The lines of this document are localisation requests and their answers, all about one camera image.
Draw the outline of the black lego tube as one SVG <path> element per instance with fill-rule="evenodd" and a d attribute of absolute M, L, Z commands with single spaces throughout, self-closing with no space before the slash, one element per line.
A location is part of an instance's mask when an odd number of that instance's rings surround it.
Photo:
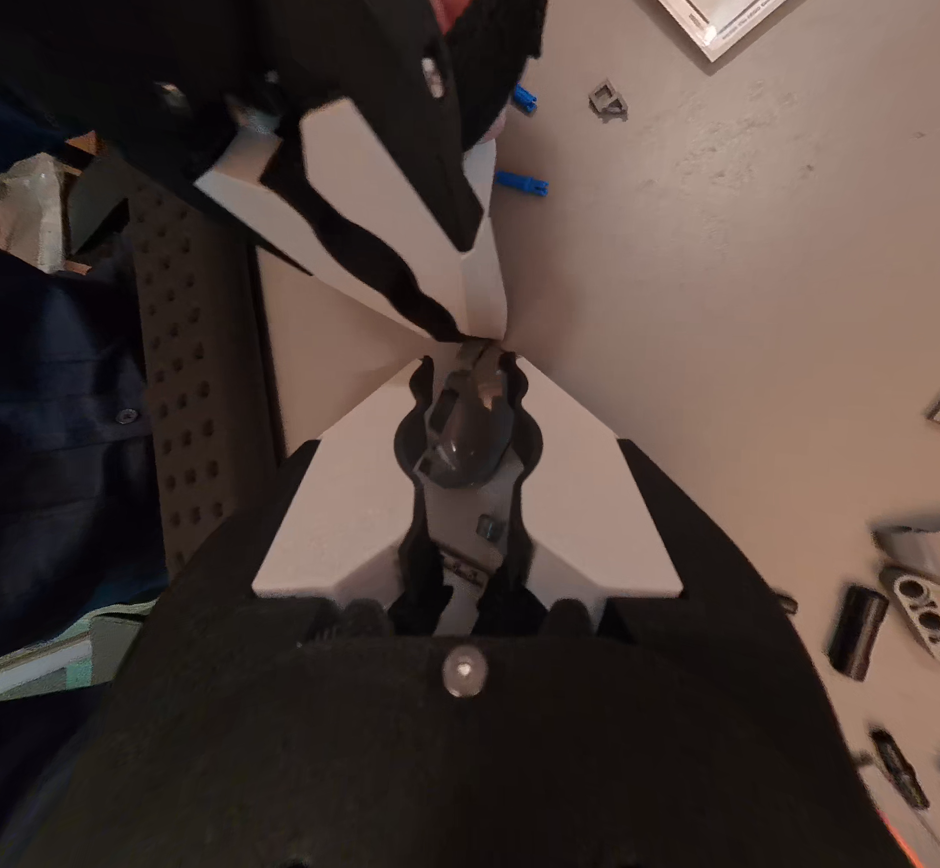
<path fill-rule="evenodd" d="M 866 680 L 876 639 L 889 610 L 888 598 L 852 583 L 840 602 L 827 657 L 831 667 L 850 680 Z"/>

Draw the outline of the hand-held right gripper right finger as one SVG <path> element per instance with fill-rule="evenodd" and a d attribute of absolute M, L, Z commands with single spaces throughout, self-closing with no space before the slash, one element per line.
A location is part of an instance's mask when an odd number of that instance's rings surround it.
<path fill-rule="evenodd" d="M 503 578 L 545 608 L 574 599 L 600 615 L 612 598 L 682 593 L 613 430 L 535 366 L 503 356 L 523 471 L 511 489 Z"/>

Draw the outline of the light grey curved lego panel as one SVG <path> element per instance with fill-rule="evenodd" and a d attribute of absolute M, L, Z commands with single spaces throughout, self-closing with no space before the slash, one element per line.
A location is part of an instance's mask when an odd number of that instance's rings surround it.
<path fill-rule="evenodd" d="M 906 525 L 881 525 L 873 534 L 891 562 L 909 572 L 939 580 L 938 517 Z"/>

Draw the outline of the dark grey lego plate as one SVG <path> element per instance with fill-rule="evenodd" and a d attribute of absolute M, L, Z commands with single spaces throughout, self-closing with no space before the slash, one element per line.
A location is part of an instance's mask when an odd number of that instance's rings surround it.
<path fill-rule="evenodd" d="M 485 567 L 443 545 L 439 547 L 439 553 L 445 572 L 449 572 L 456 578 L 462 579 L 480 590 L 488 585 L 491 572 Z"/>

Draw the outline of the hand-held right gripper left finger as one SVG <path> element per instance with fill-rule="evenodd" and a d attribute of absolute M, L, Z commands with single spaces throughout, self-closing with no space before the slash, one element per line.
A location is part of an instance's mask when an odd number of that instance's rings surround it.
<path fill-rule="evenodd" d="M 394 439 L 417 409 L 411 388 L 432 360 L 416 359 L 325 431 L 252 583 L 261 599 L 324 597 L 389 608 L 403 592 L 399 548 L 415 485 Z"/>

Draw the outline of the small grey lego frame piece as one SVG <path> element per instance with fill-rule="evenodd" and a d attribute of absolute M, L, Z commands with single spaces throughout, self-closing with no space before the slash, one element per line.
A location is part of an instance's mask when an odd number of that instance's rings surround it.
<path fill-rule="evenodd" d="M 593 113 L 602 121 L 629 119 L 625 97 L 608 78 L 588 93 L 588 103 Z"/>

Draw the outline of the dark perforated panel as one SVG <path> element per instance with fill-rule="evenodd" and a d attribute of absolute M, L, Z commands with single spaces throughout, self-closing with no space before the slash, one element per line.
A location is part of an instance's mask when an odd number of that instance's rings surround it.
<path fill-rule="evenodd" d="M 131 170 L 133 264 L 167 568 L 256 501 L 281 457 L 257 259 L 241 236 Z"/>

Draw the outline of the dark grey domed lego assembly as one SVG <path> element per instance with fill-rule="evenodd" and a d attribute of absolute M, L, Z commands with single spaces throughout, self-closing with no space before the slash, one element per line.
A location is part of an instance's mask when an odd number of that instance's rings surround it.
<path fill-rule="evenodd" d="M 431 406 L 417 471 L 442 489 L 486 484 L 510 446 L 515 414 L 501 357 L 487 350 L 473 365 L 452 370 Z"/>

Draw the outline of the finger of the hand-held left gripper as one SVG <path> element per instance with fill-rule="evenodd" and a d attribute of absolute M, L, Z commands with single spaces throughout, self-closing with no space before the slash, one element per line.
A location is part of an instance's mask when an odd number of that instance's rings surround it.
<path fill-rule="evenodd" d="M 470 250 L 458 251 L 352 100 L 307 112 L 300 135 L 307 179 L 324 201 L 394 251 L 462 334 L 502 340 L 508 302 L 489 214 L 492 190 L 479 196 L 458 163 L 458 187 L 482 207 Z"/>
<path fill-rule="evenodd" d="M 324 247 L 314 227 L 262 177 L 282 147 L 273 133 L 239 128 L 221 157 L 195 182 L 207 197 L 253 230 L 285 259 L 370 310 L 439 343 L 459 343 L 465 335 L 448 314 L 418 321 L 401 313 L 380 291 L 357 278 Z"/>

